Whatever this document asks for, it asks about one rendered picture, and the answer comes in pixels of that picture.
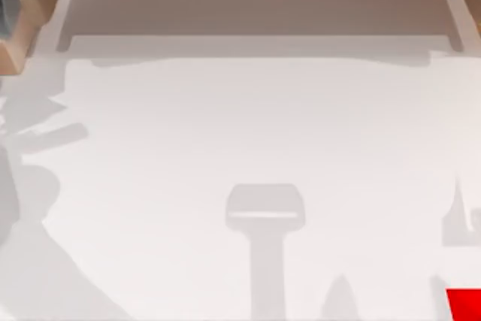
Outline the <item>red object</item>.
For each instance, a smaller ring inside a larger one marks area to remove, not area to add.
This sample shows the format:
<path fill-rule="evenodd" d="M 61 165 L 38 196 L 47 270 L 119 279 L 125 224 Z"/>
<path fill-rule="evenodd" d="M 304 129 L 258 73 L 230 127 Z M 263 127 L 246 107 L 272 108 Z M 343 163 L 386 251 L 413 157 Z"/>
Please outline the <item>red object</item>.
<path fill-rule="evenodd" d="M 481 321 L 481 289 L 446 290 L 452 321 Z"/>

